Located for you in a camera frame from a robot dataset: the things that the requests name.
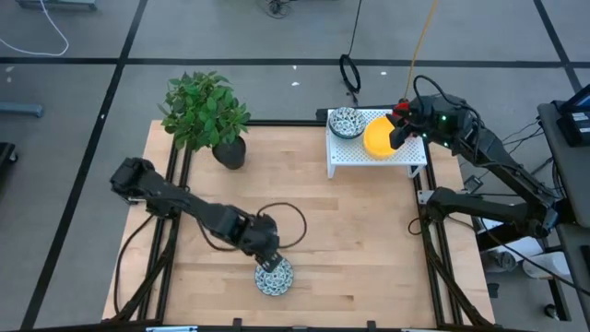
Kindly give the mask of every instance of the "patterned bowl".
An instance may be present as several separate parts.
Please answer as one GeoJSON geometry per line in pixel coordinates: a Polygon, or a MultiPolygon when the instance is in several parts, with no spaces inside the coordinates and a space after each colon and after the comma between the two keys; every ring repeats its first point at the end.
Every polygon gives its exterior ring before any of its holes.
{"type": "Polygon", "coordinates": [[[351,139],[360,136],[367,126],[362,112],[351,107],[340,107],[330,113],[328,126],[334,135],[351,139]]]}

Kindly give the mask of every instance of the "gray floor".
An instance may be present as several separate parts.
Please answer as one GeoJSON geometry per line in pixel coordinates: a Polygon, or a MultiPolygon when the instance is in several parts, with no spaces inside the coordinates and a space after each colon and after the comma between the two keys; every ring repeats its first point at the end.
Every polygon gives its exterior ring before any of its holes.
{"type": "MultiPolygon", "coordinates": [[[[590,2],[542,1],[570,59],[590,61],[587,34],[581,32],[587,30],[590,2]]],[[[97,0],[97,13],[52,11],[71,43],[65,56],[118,57],[137,4],[97,0]]],[[[364,1],[352,56],[411,58],[429,6],[429,1],[364,1]]],[[[532,0],[446,0],[439,6],[420,59],[559,61],[532,0]]],[[[289,17],[274,20],[254,0],[149,0],[130,56],[334,59],[348,50],[357,1],[300,0],[292,7],[289,17]]],[[[22,10],[12,1],[0,3],[0,38],[32,51],[58,52],[62,45],[41,12],[22,10]]],[[[0,46],[2,56],[22,55],[0,46]]],[[[0,194],[0,330],[22,322],[113,69],[0,61],[0,101],[38,102],[46,111],[41,119],[0,116],[0,141],[15,142],[20,153],[0,194]]],[[[155,105],[163,100],[166,80],[195,70],[218,70],[228,77],[255,119],[313,119],[318,108],[351,105],[332,65],[127,65],[37,327],[100,320],[127,213],[108,179],[124,157],[141,155],[149,122],[161,118],[155,105]]],[[[420,67],[416,73],[466,98],[500,137],[532,122],[539,103],[573,94],[562,68],[420,67]]],[[[362,66],[360,74],[360,104],[390,104],[403,93],[407,68],[362,66]]],[[[576,74],[582,84],[590,83],[590,69],[576,69],[576,74]]],[[[513,154],[528,170],[549,155],[543,136],[513,154]]],[[[462,172],[467,177],[484,171],[466,165],[462,172]]],[[[551,184],[547,169],[538,178],[551,184]]],[[[491,174],[483,181],[481,192],[508,192],[491,174]]],[[[500,298],[492,301],[499,323],[540,331],[586,330],[571,291],[573,322],[555,322],[540,310],[550,302],[547,282],[519,271],[489,275],[489,280],[501,284],[500,298]]]]}

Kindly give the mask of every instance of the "wooden tabletop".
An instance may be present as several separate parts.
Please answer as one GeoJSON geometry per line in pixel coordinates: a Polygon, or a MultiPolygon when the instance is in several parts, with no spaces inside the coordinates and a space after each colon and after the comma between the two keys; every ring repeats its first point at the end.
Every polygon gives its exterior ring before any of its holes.
{"type": "MultiPolygon", "coordinates": [[[[368,320],[379,327],[436,326],[422,240],[407,232],[418,213],[405,168],[341,167],[329,180],[321,127],[251,127],[244,139],[247,155],[241,169],[228,171],[210,150],[201,149],[193,156],[188,185],[209,202],[251,213],[278,201],[299,207],[308,220],[308,234],[299,245],[281,251],[293,265],[293,285],[282,296],[264,295],[254,284],[254,260],[241,252],[214,251],[195,220],[183,214],[166,324],[226,326],[240,317],[246,326],[361,327],[368,320]]],[[[153,122],[144,158],[160,173],[166,171],[170,146],[171,136],[153,122]]],[[[462,188],[456,158],[438,147],[431,147],[431,155],[438,185],[462,188]]],[[[130,207],[123,240],[147,217],[144,208],[130,207]]],[[[277,221],[281,243],[301,234],[301,219],[288,207],[266,213],[277,221]]],[[[145,276],[154,225],[140,232],[125,253],[120,305],[145,276]]],[[[446,230],[455,279],[493,321],[474,233],[452,222],[446,230]]],[[[156,282],[152,292],[158,291],[156,282]]],[[[113,314],[111,288],[104,317],[113,314]]],[[[445,314],[451,322],[450,310],[445,314]]]]}

